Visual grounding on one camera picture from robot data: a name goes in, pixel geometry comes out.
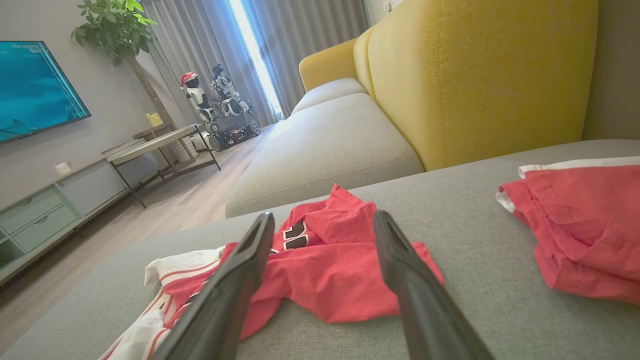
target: beige seat cushion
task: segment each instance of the beige seat cushion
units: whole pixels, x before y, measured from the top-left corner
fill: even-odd
[[[413,149],[367,94],[297,112],[228,196],[227,218],[422,172]]]
[[[309,92],[300,99],[298,105],[293,108],[291,115],[306,108],[310,108],[313,105],[322,104],[323,102],[334,100],[339,97],[359,93],[366,94],[367,91],[364,90],[358,80],[352,78],[338,79],[309,90]]]

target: gray wall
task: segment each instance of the gray wall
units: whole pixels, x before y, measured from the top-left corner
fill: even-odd
[[[0,40],[43,40],[93,115],[0,145],[0,204],[53,181],[54,165],[69,161],[80,167],[150,127],[145,114],[155,109],[131,68],[127,64],[114,68],[104,53],[70,41],[71,31],[84,21],[76,7],[79,3],[20,0],[0,5]],[[141,63],[159,76],[150,57],[142,57]],[[184,124],[168,91],[159,95],[174,121]]]
[[[396,8],[403,0],[364,0],[364,5],[367,8],[367,16],[369,16],[369,25],[375,25],[379,23],[388,13],[383,11],[383,4],[386,2],[391,4],[392,8]]]
[[[600,0],[583,139],[640,140],[640,1]]]

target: gray sofa seat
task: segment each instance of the gray sofa seat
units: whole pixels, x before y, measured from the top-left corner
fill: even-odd
[[[537,242],[495,200],[517,167],[640,155],[640,142],[571,143],[445,168],[354,189],[389,211],[410,241],[424,242],[445,287],[496,359],[637,359],[640,307],[548,288]],[[296,204],[273,209],[278,224]],[[135,243],[108,260],[40,319],[2,360],[96,359],[144,310],[155,258],[237,241],[255,214]],[[407,359],[399,317],[328,324],[284,301],[267,326],[240,344],[238,359]]]
[[[227,198],[227,218],[423,172],[367,94],[317,104],[278,124]]]
[[[326,101],[357,93],[366,94],[367,91],[356,79],[344,78],[330,81],[317,88],[309,90],[305,96],[300,99],[296,107],[293,108],[291,114],[295,114],[298,111],[310,108],[311,106],[322,104]]]

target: potted plant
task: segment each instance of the potted plant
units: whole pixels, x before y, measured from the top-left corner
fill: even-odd
[[[173,124],[156,90],[136,60],[140,50],[148,53],[149,43],[156,39],[148,30],[149,25],[156,22],[142,16],[144,9],[137,0],[84,0],[78,8],[87,23],[78,26],[71,37],[75,37],[82,46],[89,43],[100,47],[115,66],[121,64],[123,58],[127,60],[160,117]]]

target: white robot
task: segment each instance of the white robot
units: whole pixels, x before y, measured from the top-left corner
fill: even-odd
[[[198,74],[188,72],[182,76],[181,87],[198,119],[209,133],[209,145],[215,151],[222,151],[250,135],[259,135],[260,126],[255,120],[247,122],[245,113],[253,116],[253,106],[240,98],[230,77],[222,76],[222,64],[211,71],[209,84],[213,94],[211,101],[200,87]]]
[[[253,116],[253,106],[248,106],[236,91],[233,81],[229,76],[222,76],[224,71],[222,63],[211,69],[212,83],[209,84],[211,91],[220,97],[225,116],[232,114],[240,116],[242,113],[249,113]]]
[[[209,125],[213,120],[216,120],[217,116],[209,105],[208,95],[200,87],[198,74],[193,71],[184,74],[180,86],[187,92],[187,99],[189,99],[193,111],[198,114],[201,123]]]

